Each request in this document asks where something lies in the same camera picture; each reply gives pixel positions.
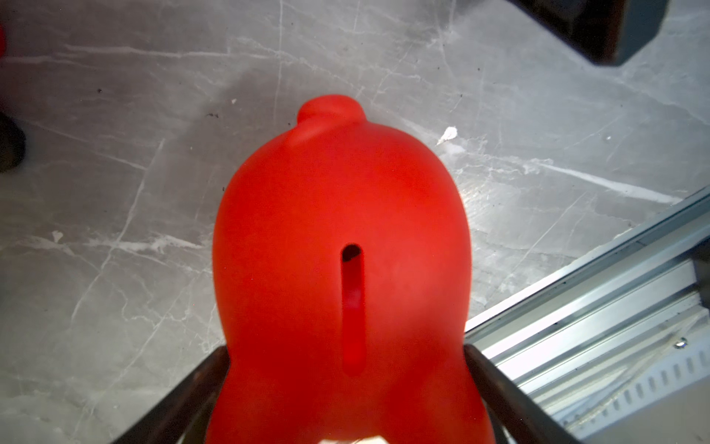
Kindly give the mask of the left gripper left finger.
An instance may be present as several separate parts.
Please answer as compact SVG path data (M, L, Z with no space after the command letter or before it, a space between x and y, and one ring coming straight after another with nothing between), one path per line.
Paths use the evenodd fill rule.
M203 443L229 370L225 345L216 348L116 443Z

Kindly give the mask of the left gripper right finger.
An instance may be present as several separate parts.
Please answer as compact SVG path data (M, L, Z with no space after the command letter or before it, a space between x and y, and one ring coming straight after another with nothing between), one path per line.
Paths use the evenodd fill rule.
M463 349L490 416L495 443L580 444L474 346L465 344Z

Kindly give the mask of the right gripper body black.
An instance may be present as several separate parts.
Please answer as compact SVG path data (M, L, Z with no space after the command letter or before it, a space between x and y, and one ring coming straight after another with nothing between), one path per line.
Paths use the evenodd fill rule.
M591 63L619 67L656 38L669 0L516 0L514 5Z

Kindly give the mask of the red piggy bank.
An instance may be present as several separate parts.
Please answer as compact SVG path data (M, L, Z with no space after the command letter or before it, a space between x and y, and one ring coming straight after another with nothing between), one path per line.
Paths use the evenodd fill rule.
M230 368L210 443L495 439L464 358L471 238L416 138L305 103L227 186L213 275Z
M0 57L7 53L7 34L2 23L0 24Z

